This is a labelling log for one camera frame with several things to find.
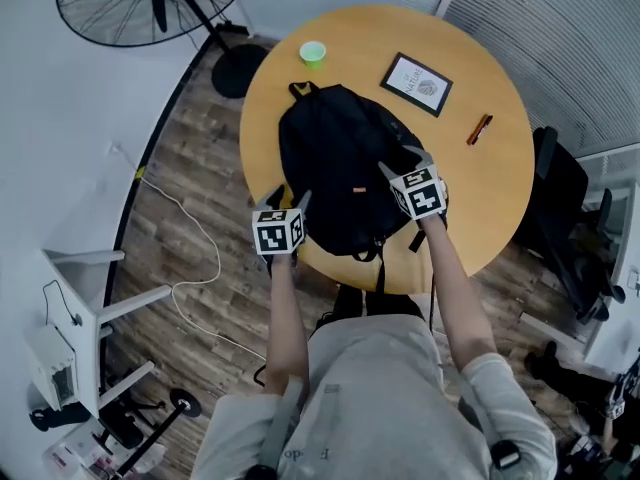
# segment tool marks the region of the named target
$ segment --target black backpack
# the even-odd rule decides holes
[[[308,92],[302,94],[305,86]],[[280,119],[280,155],[293,204],[312,192],[309,236],[336,256],[382,257],[384,241],[410,217],[399,208],[378,162],[398,175],[411,172],[420,159],[403,145],[422,148],[420,141],[386,108],[342,85],[318,89],[306,82],[289,90],[296,102]],[[420,242],[414,240],[412,250]],[[384,286],[382,269],[380,278],[378,289]]]

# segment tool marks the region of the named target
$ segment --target wrist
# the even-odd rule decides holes
[[[271,257],[271,271],[291,270],[291,254],[274,254]]]
[[[427,235],[433,231],[437,231],[440,228],[445,229],[444,223],[442,222],[440,215],[437,213],[434,213],[432,215],[429,215],[428,217],[423,217],[422,219],[419,219],[418,223],[420,228]]]

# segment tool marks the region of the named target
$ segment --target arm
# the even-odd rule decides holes
[[[295,375],[304,382],[304,399],[309,386],[309,356],[293,287],[291,256],[275,255],[271,275],[271,320],[264,391],[283,395],[289,375]]]
[[[492,427],[491,432],[483,427],[488,444],[508,440],[520,451],[520,462],[497,477],[553,478],[556,471],[553,434],[516,382],[507,362],[496,353],[489,318],[442,220],[437,216],[427,217],[420,225],[429,240],[438,303],[451,356],[463,382],[471,390],[469,395],[477,401],[473,406],[476,415],[483,411]]]
[[[475,357],[495,352],[491,324],[471,286],[439,216],[421,219],[427,235],[438,293],[438,307],[458,370]]]
[[[618,440],[613,437],[613,420],[606,418],[604,420],[604,430],[602,431],[602,448],[607,456],[611,455],[611,452],[618,444]]]

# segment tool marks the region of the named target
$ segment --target picture frame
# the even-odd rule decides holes
[[[421,62],[398,52],[380,86],[438,117],[453,82]]]

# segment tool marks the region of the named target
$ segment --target red pen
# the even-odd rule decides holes
[[[489,114],[485,114],[482,117],[482,119],[480,119],[480,122],[478,123],[478,126],[476,126],[476,129],[471,134],[471,137],[467,139],[467,144],[469,146],[473,146],[478,141],[478,139],[480,138],[480,135],[482,135],[484,131],[487,129],[492,119],[493,119],[493,116],[490,116]]]

